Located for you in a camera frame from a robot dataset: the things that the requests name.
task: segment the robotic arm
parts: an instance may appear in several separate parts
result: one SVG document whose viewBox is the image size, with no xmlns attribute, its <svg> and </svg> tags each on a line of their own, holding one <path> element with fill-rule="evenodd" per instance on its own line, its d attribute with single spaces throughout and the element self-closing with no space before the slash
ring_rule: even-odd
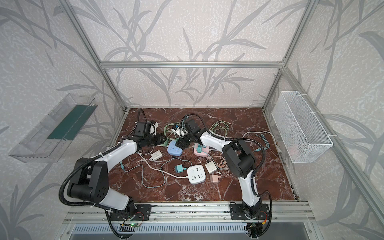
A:
<svg viewBox="0 0 384 240">
<path fill-rule="evenodd" d="M 225 138 L 201 129 L 192 118 L 181 121 L 182 137 L 176 142 L 181 149 L 189 147 L 192 142 L 210 146 L 223 153 L 230 171 L 238 177 L 242 190 L 243 210 L 249 219 L 255 218 L 260 211 L 262 201 L 257 194 L 254 180 L 255 172 L 264 161 L 254 168 L 256 158 L 243 139 Z M 108 172 L 123 159 L 136 153 L 142 147 L 156 146 L 165 142 L 165 136 L 156 133 L 157 122 L 139 122 L 122 142 L 110 150 L 99 153 L 93 158 L 80 158 L 74 171 L 65 179 L 59 190 L 59 199 L 65 205 L 94 205 L 103 209 L 115 209 L 122 218 L 129 218 L 136 213 L 133 199 L 109 187 Z M 69 202 L 64 198 L 64 188 L 68 185 L 67 195 L 84 202 Z"/>
</svg>

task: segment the black mounting plate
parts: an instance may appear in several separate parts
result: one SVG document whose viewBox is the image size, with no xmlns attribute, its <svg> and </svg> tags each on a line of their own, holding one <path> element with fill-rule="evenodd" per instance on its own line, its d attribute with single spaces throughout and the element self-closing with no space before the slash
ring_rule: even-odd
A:
<svg viewBox="0 0 384 240">
<path fill-rule="evenodd" d="M 249 218 L 247 218 L 245 216 L 243 204 L 231 203 L 231 204 L 229 204 L 229 209 L 231 210 L 231 219 L 232 220 L 249 220 Z M 268 204 L 262 204 L 261 205 L 260 210 L 259 210 L 259 215 L 255 218 L 255 220 L 259 220 L 259 219 L 264 220 L 265 214 L 263 212 L 266 212 L 269 216 Z"/>
<path fill-rule="evenodd" d="M 137 211 L 141 212 L 143 215 L 136 214 L 135 217 L 131 219 L 131 221 L 148 221 L 149 216 L 151 214 L 152 205 L 151 204 L 135 204 L 135 206 L 137 208 Z M 119 216 L 117 213 L 115 213 L 115 211 L 111 212 L 111 214 L 109 215 L 109 218 L 111 219 L 111 221 L 124 221 L 124 219 L 121 216 Z"/>
</svg>

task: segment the wallpaper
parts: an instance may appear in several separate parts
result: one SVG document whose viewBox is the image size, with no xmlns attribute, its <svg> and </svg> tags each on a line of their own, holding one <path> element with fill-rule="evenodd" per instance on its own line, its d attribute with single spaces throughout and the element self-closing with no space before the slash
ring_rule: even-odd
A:
<svg viewBox="0 0 384 240">
<path fill-rule="evenodd" d="M 280 61 L 307 0 L 70 0 L 102 61 Z"/>
<path fill-rule="evenodd" d="M 332 149 L 312 163 L 293 164 L 271 115 L 281 91 L 292 91 L 283 76 L 265 108 L 283 164 L 301 201 L 308 201 L 325 240 L 384 239 L 384 229 L 352 183 Z"/>
<path fill-rule="evenodd" d="M 262 107 L 274 68 L 115 68 L 108 70 L 127 106 Z"/>
<path fill-rule="evenodd" d="M 383 7 L 383 0 L 318 6 L 289 63 L 382 197 Z"/>
<path fill-rule="evenodd" d="M 123 111 L 58 2 L 0 1 L 0 239 L 53 239 L 68 208 L 58 189 L 81 156 L 105 149 Z M 57 163 L 10 157 L 68 93 L 98 105 Z"/>
</svg>

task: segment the white mesh basket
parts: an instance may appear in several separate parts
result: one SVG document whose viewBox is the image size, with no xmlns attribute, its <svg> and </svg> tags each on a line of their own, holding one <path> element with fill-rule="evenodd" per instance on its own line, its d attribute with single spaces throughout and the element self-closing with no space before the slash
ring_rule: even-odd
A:
<svg viewBox="0 0 384 240">
<path fill-rule="evenodd" d="M 293 163 L 313 162 L 333 145 L 298 91 L 281 92 L 272 116 Z"/>
</svg>

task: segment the green mat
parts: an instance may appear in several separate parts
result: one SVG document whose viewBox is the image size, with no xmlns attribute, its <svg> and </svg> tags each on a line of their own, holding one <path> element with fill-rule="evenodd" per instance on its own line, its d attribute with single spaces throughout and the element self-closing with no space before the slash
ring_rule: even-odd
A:
<svg viewBox="0 0 384 240">
<path fill-rule="evenodd" d="M 96 106 L 76 105 L 48 136 L 48 139 L 73 140 L 81 127 L 95 111 Z"/>
</svg>

